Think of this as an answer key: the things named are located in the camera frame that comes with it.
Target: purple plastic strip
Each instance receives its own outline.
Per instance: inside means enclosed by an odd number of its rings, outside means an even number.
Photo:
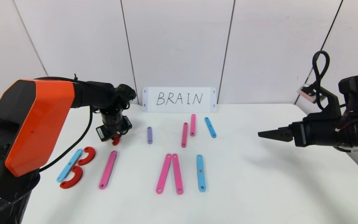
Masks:
[[[153,143],[153,129],[152,129],[152,127],[147,128],[147,142],[149,144]]]

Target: pink plastic strip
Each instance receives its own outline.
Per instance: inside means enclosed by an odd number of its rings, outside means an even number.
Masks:
[[[188,123],[184,123],[183,124],[183,133],[182,133],[182,147],[185,148],[187,145],[187,129],[189,124]]]
[[[180,174],[179,157],[172,154],[173,175],[175,176],[176,193],[183,194],[182,175]]]
[[[191,115],[191,122],[190,122],[190,136],[196,135],[196,115]]]
[[[164,192],[165,181],[167,180],[169,166],[171,165],[171,158],[172,158],[172,155],[169,153],[165,156],[161,174],[159,175],[157,188],[155,189],[157,194],[162,194]]]
[[[110,179],[111,171],[114,166],[115,159],[117,158],[117,151],[114,150],[110,153],[110,157],[108,158],[107,165],[105,167],[105,170],[103,172],[102,180],[99,184],[99,189],[103,190],[107,187],[108,179]]]

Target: white sign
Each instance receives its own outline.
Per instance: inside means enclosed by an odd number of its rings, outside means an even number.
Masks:
[[[146,112],[216,112],[216,89],[209,87],[146,87],[143,110]]]

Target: red curved piece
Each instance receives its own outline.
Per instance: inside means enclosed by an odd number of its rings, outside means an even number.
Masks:
[[[120,136],[114,136],[114,140],[112,142],[113,146],[118,145],[120,143]]]
[[[71,178],[71,180],[63,181],[60,184],[61,188],[67,189],[67,188],[73,187],[75,184],[77,184],[81,180],[82,174],[84,174],[84,172],[82,171],[82,168],[79,166],[74,166],[71,169],[71,171],[74,172],[74,177]]]
[[[92,159],[95,158],[96,155],[96,151],[94,148],[92,147],[85,147],[84,152],[88,153],[88,156],[84,159],[80,159],[78,160],[78,165],[79,166],[83,166],[85,164],[88,164],[89,162],[92,161]]]

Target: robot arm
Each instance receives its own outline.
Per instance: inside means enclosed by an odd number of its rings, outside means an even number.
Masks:
[[[318,54],[314,55],[313,68],[316,72],[316,82],[301,89],[301,95],[305,95],[312,102],[319,103],[319,98],[327,98],[328,105],[319,113],[312,113],[302,121],[293,122],[287,127],[277,130],[259,132],[263,138],[279,140],[283,142],[295,141],[295,145],[305,147],[309,145],[333,146],[342,152],[358,152],[358,149],[343,149],[343,147],[358,147],[358,76],[342,79],[339,82],[339,91],[344,95],[346,110],[341,114],[339,101],[336,95],[320,87],[319,80],[322,75],[316,69]],[[326,52],[327,71],[329,57]]]
[[[19,80],[7,89],[0,99],[0,223],[20,223],[70,108],[90,106],[91,116],[100,111],[97,131],[106,141],[131,129],[122,110],[135,97],[126,85],[59,77]]]

